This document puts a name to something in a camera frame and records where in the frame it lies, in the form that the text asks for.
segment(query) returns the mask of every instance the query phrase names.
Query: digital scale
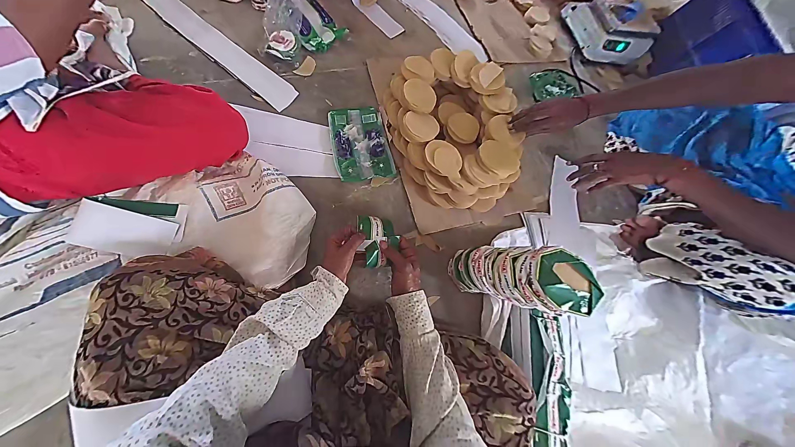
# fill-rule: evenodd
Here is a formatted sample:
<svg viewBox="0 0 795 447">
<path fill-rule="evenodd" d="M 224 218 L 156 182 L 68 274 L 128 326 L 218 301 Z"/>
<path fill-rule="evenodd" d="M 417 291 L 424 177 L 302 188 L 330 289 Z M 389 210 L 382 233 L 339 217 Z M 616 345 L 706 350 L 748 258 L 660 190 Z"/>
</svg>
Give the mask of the digital scale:
<svg viewBox="0 0 795 447">
<path fill-rule="evenodd" d="M 593 0 L 567 3 L 560 16 L 583 55 L 594 62 L 626 65 L 651 48 L 660 27 L 644 12 L 624 23 L 616 17 L 615 2 Z"/>
</svg>

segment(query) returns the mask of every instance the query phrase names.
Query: blue container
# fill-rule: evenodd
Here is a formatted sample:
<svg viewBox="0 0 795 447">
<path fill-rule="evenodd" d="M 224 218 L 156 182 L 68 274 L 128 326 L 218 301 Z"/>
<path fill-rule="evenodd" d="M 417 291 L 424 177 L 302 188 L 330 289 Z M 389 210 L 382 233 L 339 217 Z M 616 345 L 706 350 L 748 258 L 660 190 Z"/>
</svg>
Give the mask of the blue container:
<svg viewBox="0 0 795 447">
<path fill-rule="evenodd" d="M 690 0 L 660 22 L 660 28 L 650 50 L 652 76 L 781 52 L 749 0 Z"/>
</svg>

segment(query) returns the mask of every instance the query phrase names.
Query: sack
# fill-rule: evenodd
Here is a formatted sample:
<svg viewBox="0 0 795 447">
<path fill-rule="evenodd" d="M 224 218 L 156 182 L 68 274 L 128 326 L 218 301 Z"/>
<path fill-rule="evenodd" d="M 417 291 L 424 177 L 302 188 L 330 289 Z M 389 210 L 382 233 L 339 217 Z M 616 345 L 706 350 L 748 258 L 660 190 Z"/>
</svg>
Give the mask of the sack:
<svg viewBox="0 0 795 447">
<path fill-rule="evenodd" d="M 315 209 L 279 169 L 248 153 L 122 198 L 190 206 L 183 239 L 169 253 L 204 247 L 256 286 L 279 287 L 306 264 Z"/>
<path fill-rule="evenodd" d="M 74 201 L 0 220 L 0 435 L 67 396 L 94 284 L 118 255 L 64 236 Z"/>
</svg>

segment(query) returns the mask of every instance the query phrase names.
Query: red shirt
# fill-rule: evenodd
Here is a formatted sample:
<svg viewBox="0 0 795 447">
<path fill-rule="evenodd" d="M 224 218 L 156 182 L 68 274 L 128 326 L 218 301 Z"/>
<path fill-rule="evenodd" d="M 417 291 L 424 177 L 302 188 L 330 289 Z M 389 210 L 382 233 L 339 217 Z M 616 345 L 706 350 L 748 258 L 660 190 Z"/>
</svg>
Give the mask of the red shirt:
<svg viewBox="0 0 795 447">
<path fill-rule="evenodd" d="M 92 196 L 220 166 L 246 144 L 246 122 L 212 90 L 135 75 L 125 91 L 56 103 L 36 132 L 0 121 L 0 191 L 28 203 Z"/>
</svg>

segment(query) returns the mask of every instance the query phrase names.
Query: bangle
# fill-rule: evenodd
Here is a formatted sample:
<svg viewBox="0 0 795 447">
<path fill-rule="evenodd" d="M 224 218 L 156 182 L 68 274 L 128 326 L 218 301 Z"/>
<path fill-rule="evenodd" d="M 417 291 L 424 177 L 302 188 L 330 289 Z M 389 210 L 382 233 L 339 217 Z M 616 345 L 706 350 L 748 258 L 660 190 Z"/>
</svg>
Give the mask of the bangle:
<svg viewBox="0 0 795 447">
<path fill-rule="evenodd" d="M 575 99 L 579 99 L 580 101 L 583 102 L 583 104 L 585 104 L 585 119 L 590 119 L 591 118 L 591 103 L 589 103 L 588 100 L 585 99 L 585 96 L 577 96 Z"/>
</svg>

